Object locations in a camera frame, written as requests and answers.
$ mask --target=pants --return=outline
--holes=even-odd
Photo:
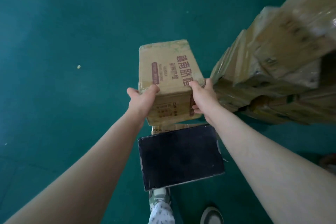
[[[170,205],[166,202],[157,203],[150,213],[148,224],[175,224]]]

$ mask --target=foot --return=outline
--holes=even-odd
[[[152,189],[149,191],[150,211],[158,202],[166,202],[170,205],[170,188]]]
[[[201,217],[201,224],[224,224],[220,211],[215,207],[208,207]]]

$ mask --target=teal floor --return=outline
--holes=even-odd
[[[140,45],[188,39],[209,76],[241,29],[265,5],[283,1],[0,0],[0,223],[123,114],[127,87],[137,88]],[[245,120],[311,160],[336,152],[331,125]],[[139,136],[149,133],[145,125]],[[271,223],[223,145],[222,154],[229,161],[225,175],[172,188],[179,219],[197,223],[205,206],[216,205],[225,223]],[[135,144],[103,223],[148,217]]]

